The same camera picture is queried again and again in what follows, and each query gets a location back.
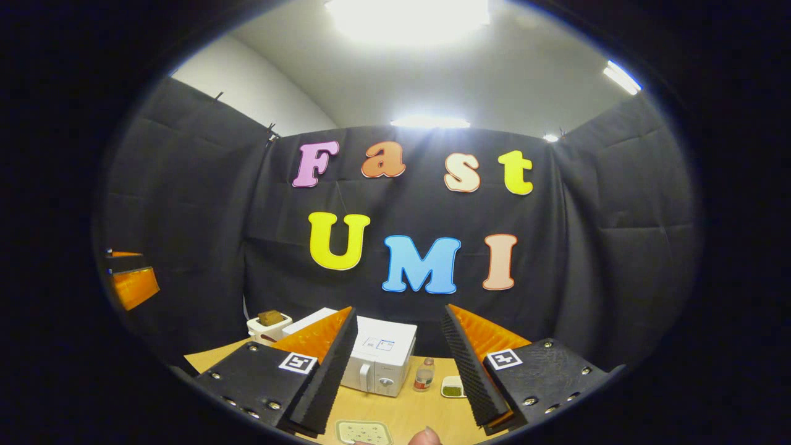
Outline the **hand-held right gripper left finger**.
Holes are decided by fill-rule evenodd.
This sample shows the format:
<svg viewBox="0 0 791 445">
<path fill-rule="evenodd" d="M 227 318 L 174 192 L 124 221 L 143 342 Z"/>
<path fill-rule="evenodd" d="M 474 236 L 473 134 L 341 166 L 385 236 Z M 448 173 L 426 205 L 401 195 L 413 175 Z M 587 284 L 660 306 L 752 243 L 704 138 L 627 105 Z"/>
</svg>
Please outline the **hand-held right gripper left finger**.
<svg viewBox="0 0 791 445">
<path fill-rule="evenodd" d="M 215 400 L 285 433 L 325 434 L 358 335 L 345 307 L 271 345 L 249 341 L 196 377 Z"/>
</svg>

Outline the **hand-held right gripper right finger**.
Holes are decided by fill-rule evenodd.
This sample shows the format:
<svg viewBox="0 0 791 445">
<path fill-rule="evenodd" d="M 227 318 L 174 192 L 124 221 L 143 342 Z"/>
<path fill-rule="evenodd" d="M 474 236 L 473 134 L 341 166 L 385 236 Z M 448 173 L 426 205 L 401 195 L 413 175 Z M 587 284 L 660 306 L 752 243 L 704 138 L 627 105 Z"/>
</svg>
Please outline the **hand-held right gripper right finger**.
<svg viewBox="0 0 791 445">
<path fill-rule="evenodd" d="M 452 304 L 444 307 L 441 329 L 475 423 L 486 434 L 540 426 L 625 370 L 604 371 L 559 340 L 526 340 Z"/>
</svg>

